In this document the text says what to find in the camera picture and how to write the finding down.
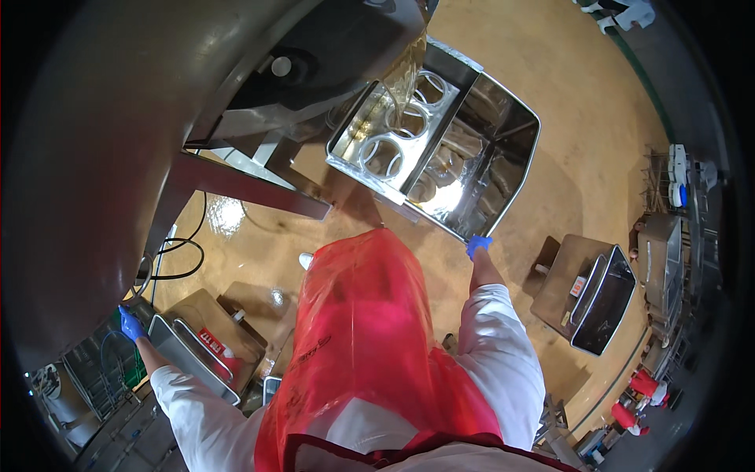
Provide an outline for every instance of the red plastic apron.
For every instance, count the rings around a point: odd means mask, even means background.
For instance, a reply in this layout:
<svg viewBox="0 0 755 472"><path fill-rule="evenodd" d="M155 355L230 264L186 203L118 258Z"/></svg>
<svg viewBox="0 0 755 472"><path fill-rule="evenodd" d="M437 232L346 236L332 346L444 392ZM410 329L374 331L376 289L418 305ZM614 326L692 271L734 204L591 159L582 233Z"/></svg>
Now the red plastic apron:
<svg viewBox="0 0 755 472"><path fill-rule="evenodd" d="M434 340L420 264L389 230L315 253L301 286L294 355L254 448L258 472L280 472L291 434L352 398L420 431L501 437L469 375Z"/></svg>

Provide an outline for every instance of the golden liquid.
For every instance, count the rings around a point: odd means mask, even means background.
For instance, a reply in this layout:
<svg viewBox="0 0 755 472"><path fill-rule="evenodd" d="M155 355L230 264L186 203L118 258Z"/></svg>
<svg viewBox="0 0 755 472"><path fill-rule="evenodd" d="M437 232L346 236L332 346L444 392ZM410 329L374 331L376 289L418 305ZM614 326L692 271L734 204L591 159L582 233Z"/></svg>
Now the golden liquid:
<svg viewBox="0 0 755 472"><path fill-rule="evenodd" d="M401 117L417 88L417 77L424 62L427 48L427 28L388 66L381 82L388 90L395 112L391 113L391 128L401 128Z"/></svg>

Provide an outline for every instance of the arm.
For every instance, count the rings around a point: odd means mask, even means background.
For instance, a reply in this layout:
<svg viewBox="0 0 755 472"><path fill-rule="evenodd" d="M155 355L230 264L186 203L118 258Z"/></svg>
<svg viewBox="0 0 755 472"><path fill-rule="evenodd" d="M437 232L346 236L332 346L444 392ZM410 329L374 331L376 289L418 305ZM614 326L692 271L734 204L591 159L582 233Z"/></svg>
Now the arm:
<svg viewBox="0 0 755 472"><path fill-rule="evenodd" d="M171 362L164 358L145 336L140 336L134 341L139 349L139 355L144 362L147 377L152 378L152 373L163 366L169 366Z"/></svg>
<svg viewBox="0 0 755 472"><path fill-rule="evenodd" d="M471 293L461 312L456 360L493 408L504 443L528 451L545 398L538 355L486 249L471 252Z"/></svg>
<svg viewBox="0 0 755 472"><path fill-rule="evenodd" d="M247 421L198 378L173 366L155 349L139 321L120 310L121 329L139 349L189 470L254 470L254 444L264 409Z"/></svg>
<svg viewBox="0 0 755 472"><path fill-rule="evenodd" d="M474 268L472 269L472 279L470 280L470 297L472 292L482 287L483 285L500 284L505 286L504 278L498 272L498 269L493 265L493 261L490 260L488 251L482 246L477 246L474 249L472 256L472 262Z"/></svg>

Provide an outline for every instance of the metal leg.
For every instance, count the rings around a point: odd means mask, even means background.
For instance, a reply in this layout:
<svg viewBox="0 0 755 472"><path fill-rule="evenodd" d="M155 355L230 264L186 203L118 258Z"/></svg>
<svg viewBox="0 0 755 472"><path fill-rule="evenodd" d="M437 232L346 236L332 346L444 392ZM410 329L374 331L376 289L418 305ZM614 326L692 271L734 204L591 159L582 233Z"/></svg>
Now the metal leg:
<svg viewBox="0 0 755 472"><path fill-rule="evenodd" d="M301 143L283 137L276 131L271 131L264 135L263 140L275 142L275 148L270 152L260 148L262 141L257 136L230 138L226 139L226 142L293 185L297 190L314 199L326 199L325 191L321 186L291 168L294 158L301 150Z"/></svg>
<svg viewBox="0 0 755 472"><path fill-rule="evenodd" d="M195 190L290 211L322 220L331 205L225 164L181 151L171 165L157 205L145 251L155 254Z"/></svg>

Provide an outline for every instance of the white label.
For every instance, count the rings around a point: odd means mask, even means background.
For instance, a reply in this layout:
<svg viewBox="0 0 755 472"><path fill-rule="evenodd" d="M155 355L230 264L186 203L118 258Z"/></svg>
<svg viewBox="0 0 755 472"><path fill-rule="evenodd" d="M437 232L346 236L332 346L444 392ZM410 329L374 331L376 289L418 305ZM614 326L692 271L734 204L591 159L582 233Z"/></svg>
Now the white label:
<svg viewBox="0 0 755 472"><path fill-rule="evenodd" d="M577 279L574 281L574 285L572 285L572 290L569 293L574 295L575 297L579 297L579 294L582 293L582 289L584 288L585 283L587 283L587 279L585 279L584 277L577 277Z"/></svg>

